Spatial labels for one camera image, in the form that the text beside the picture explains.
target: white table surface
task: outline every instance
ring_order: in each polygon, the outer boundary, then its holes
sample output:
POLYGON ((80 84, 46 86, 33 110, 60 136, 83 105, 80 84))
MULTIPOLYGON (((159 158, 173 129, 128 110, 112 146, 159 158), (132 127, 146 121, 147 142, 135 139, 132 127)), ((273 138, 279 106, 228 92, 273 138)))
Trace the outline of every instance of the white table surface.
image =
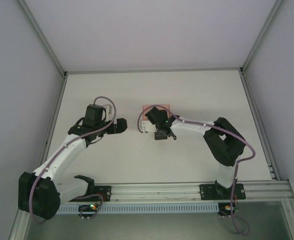
MULTIPOLYGON (((197 121, 228 119, 257 152, 253 160, 239 165, 238 179, 271 180, 236 70, 69 75, 49 155, 98 96, 114 101, 117 118, 125 118, 128 129, 122 134, 105 135, 89 146, 70 165, 61 182, 79 174, 104 184, 215 181, 218 162, 205 141, 184 137, 155 141, 153 133, 137 131, 137 117, 142 106, 149 104, 170 104, 175 114, 197 121)), ((103 99, 97 102, 106 103, 103 99)), ((246 148, 243 156, 248 155, 246 148)))

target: white wall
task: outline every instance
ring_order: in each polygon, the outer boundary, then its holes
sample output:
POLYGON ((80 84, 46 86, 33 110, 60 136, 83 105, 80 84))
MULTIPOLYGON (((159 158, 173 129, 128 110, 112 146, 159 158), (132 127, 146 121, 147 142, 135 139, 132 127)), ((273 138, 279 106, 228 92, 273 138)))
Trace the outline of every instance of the white wall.
POLYGON ((281 179, 294 191, 294 1, 286 1, 247 77, 281 179))
POLYGON ((230 68, 275 0, 26 0, 67 71, 230 68))
POLYGON ((0 0, 0 240, 18 209, 18 179, 39 163, 61 77, 14 0, 0 0))

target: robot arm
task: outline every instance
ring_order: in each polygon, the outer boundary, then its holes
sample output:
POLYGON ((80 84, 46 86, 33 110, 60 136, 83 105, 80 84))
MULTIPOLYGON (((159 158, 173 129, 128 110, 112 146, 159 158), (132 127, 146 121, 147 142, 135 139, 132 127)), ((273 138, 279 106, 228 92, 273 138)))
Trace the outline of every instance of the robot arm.
POLYGON ((204 125, 196 124, 196 121, 187 120, 178 116, 182 121, 171 116, 168 118, 165 110, 152 108, 145 114, 153 126, 147 122, 142 124, 145 132, 155 132, 156 140, 180 136, 204 139, 215 159, 219 162, 217 183, 225 189, 229 189, 233 183, 235 163, 243 153, 245 144, 232 136, 213 129, 210 126, 217 126, 230 131, 240 137, 240 133, 225 118, 218 118, 216 121, 206 122, 204 125))
POLYGON ((89 177, 78 175, 67 184, 58 184, 58 180, 80 153, 89 145, 97 142, 94 141, 97 137, 102 138, 104 134, 119 134, 127 129, 127 121, 124 118, 119 118, 115 121, 116 123, 111 124, 108 116, 110 112, 110 105, 89 105, 85 117, 79 119, 70 128, 67 137, 56 152, 32 173, 25 172, 20 176, 19 209, 30 211, 29 198, 37 178, 40 179, 33 193, 33 213, 46 220, 56 214, 60 204, 71 201, 78 196, 95 194, 94 180, 89 177))

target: purple cable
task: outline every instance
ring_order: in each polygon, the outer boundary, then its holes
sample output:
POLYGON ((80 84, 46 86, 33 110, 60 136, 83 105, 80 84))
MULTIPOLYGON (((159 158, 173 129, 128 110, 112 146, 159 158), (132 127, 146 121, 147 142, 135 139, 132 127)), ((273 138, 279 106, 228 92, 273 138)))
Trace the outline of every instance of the purple cable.
POLYGON ((100 128, 100 129, 98 129, 98 130, 95 130, 95 131, 92 131, 92 132, 88 132, 88 133, 83 134, 83 135, 81 135, 81 136, 75 137, 74 139, 72 139, 71 141, 69 141, 66 145, 64 145, 62 148, 60 148, 59 151, 57 151, 57 153, 56 153, 56 154, 52 157, 52 159, 48 162, 46 168, 44 168, 44 169, 42 170, 42 172, 38 175, 38 177, 36 178, 35 182, 33 183, 32 187, 31 187, 30 196, 29 196, 29 212, 30 212, 30 216, 31 216, 32 220, 33 220, 34 222, 36 222, 37 224, 39 224, 39 225, 44 224, 44 223, 46 222, 46 220, 44 220, 44 221, 37 221, 37 220, 36 220, 36 218, 35 218, 35 216, 34 216, 34 214, 33 214, 32 202, 33 202, 33 195, 34 195, 34 192, 35 192, 36 186, 37 186, 37 184, 38 184, 40 178, 41 178, 41 177, 43 176, 43 174, 46 172, 47 168, 50 167, 50 165, 53 163, 53 161, 54 161, 54 160, 55 160, 55 159, 56 159, 56 158, 62 153, 62 151, 63 151, 67 146, 69 146, 71 143, 73 143, 74 141, 76 141, 76 140, 78 140, 78 139, 82 139, 82 138, 84 138, 84 137, 86 137, 86 136, 89 136, 89 135, 92 135, 92 134, 96 134, 96 133, 98 133, 98 132, 101 132, 101 131, 105 130, 106 128, 108 128, 108 127, 113 123, 113 121, 114 121, 115 118, 116 118, 117 110, 116 110, 116 106, 115 106, 114 102, 113 102, 110 98, 108 98, 108 97, 105 97, 105 96, 99 96, 99 97, 96 97, 96 98, 94 99, 94 101, 93 101, 93 104, 94 104, 94 105, 96 104, 96 101, 97 101, 98 99, 106 99, 106 100, 108 100, 108 101, 112 104, 112 106, 113 106, 113 108, 114 108, 114 115, 113 115, 111 121, 110 121, 106 126, 100 128))
POLYGON ((214 126, 214 125, 211 125, 211 124, 207 124, 205 122, 199 122, 199 121, 188 121, 188 120, 183 120, 183 119, 180 119, 178 118, 175 114, 173 114, 168 108, 162 106, 162 105, 158 105, 158 104, 155 104, 155 105, 151 105, 147 108, 145 108, 139 115, 138 117, 138 120, 137 120, 137 128, 138 128, 138 131, 143 133, 143 131, 140 129, 140 126, 139 126, 139 123, 140 123, 140 118, 142 116, 142 114, 150 109, 150 108, 153 108, 153 107, 158 107, 158 108, 163 108, 165 109, 168 113, 170 113, 175 119, 177 119, 178 121, 180 122, 183 122, 183 123, 186 123, 186 124, 196 124, 196 125, 201 125, 201 126, 206 126, 206 127, 210 127, 210 128, 213 128, 213 129, 216 129, 216 130, 219 130, 221 132, 224 132, 225 134, 228 134, 230 136, 233 136, 234 138, 238 139, 239 141, 241 141, 242 143, 244 143, 251 151, 252 151, 252 155, 249 156, 249 157, 245 157, 245 158, 242 158, 242 159, 239 159, 237 162, 236 162, 236 167, 235 167, 235 172, 234 172, 234 175, 233 175, 233 183, 232 183, 232 188, 231 188, 231 198, 230 198, 230 215, 231 215, 231 220, 232 220, 232 223, 235 227, 235 229, 237 230, 237 232, 240 234, 240 235, 243 235, 243 236, 248 236, 250 234, 250 225, 248 223, 247 220, 245 220, 244 218, 238 216, 238 215, 234 215, 233 214, 233 206, 232 206, 232 203, 233 203, 233 195, 234 195, 234 191, 235 191, 235 187, 236 187, 236 177, 237 177, 237 172, 238 172, 238 164, 243 162, 243 161, 246 161, 246 160, 250 160, 250 159, 253 159, 255 156, 256 156, 256 151, 253 149, 253 147, 243 138, 239 137, 238 135, 234 134, 233 132, 230 132, 226 129, 223 129, 223 128, 220 128, 218 126, 214 126), (239 219, 242 219, 247 227, 248 227, 248 231, 243 233, 243 231, 240 231, 236 222, 235 222, 235 218, 239 218, 239 219))
MULTIPOLYGON (((79 196, 79 197, 76 197, 76 198, 75 198, 75 199, 80 200, 80 199, 88 199, 88 198, 91 198, 91 197, 99 197, 99 198, 101 199, 101 204, 100 204, 100 206, 97 208, 96 212, 95 212, 94 214, 92 214, 91 217, 89 217, 89 219, 94 218, 94 217, 97 215, 97 213, 98 213, 98 211, 100 210, 100 208, 102 207, 102 204, 103 204, 103 196, 100 195, 100 194, 91 194, 91 195, 88 195, 88 196, 79 196)), ((80 217, 82 217, 82 213, 83 213, 83 211, 84 211, 85 209, 87 209, 87 207, 84 207, 84 208, 81 209, 81 211, 80 211, 80 217)))

